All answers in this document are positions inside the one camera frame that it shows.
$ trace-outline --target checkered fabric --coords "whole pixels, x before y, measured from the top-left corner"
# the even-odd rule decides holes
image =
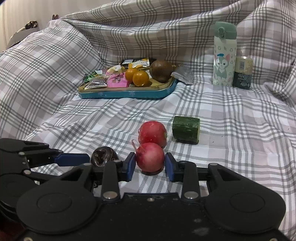
[[[106,145],[125,159],[140,125],[160,121],[168,130],[164,151],[177,160],[217,162],[279,193],[287,206],[280,230],[296,240],[295,19],[296,3],[288,0],[121,0],[53,20],[0,56],[0,136],[89,155]],[[254,60],[250,90],[211,84],[218,20],[237,26],[238,54]],[[85,73],[133,57],[184,63],[196,84],[178,83],[162,100],[77,95]],[[201,119],[198,145],[173,139],[175,115]],[[181,190],[164,171],[145,176],[138,168],[120,186],[122,192]]]

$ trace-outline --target orange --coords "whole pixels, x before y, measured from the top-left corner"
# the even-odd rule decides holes
[[[126,80],[130,83],[133,82],[133,75],[138,72],[139,70],[136,68],[131,68],[126,70]]]
[[[148,82],[149,82],[149,75],[143,70],[139,70],[133,75],[133,83],[136,86],[143,86]]]

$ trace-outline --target bottle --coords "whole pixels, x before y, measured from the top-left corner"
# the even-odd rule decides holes
[[[237,54],[237,29],[227,22],[215,23],[213,84],[232,87]]]

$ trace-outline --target beige wall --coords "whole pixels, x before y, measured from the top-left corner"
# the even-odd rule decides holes
[[[5,50],[10,37],[36,20],[43,29],[53,14],[60,17],[77,11],[88,10],[113,0],[6,0],[0,5],[0,51]]]

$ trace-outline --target black robotic gripper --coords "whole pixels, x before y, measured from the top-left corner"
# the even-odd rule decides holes
[[[76,167],[60,176],[31,170],[52,163]],[[0,139],[0,212],[24,226],[17,241],[289,240],[278,230],[283,199],[217,163],[201,168],[167,153],[165,171],[171,182],[183,183],[181,197],[120,197],[118,182],[130,181],[136,166],[133,152],[125,161],[92,163],[87,154],[63,153],[45,143]],[[207,181],[208,196],[201,197],[199,181]],[[94,197],[98,185],[101,197]]]

